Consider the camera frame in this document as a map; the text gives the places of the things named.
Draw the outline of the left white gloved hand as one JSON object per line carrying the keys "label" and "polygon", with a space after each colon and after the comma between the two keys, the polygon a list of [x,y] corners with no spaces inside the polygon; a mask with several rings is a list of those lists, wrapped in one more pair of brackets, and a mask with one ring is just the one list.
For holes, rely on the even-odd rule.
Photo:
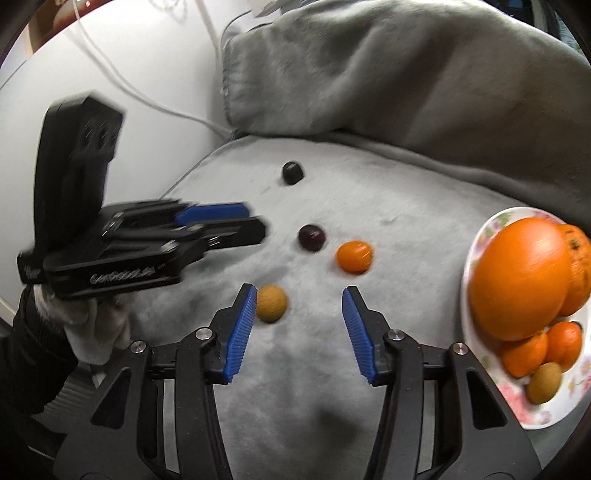
{"label": "left white gloved hand", "polygon": [[102,366],[114,349],[129,346],[134,294],[69,301],[59,299],[46,285],[35,285],[33,293],[41,318],[65,331],[79,361]]}

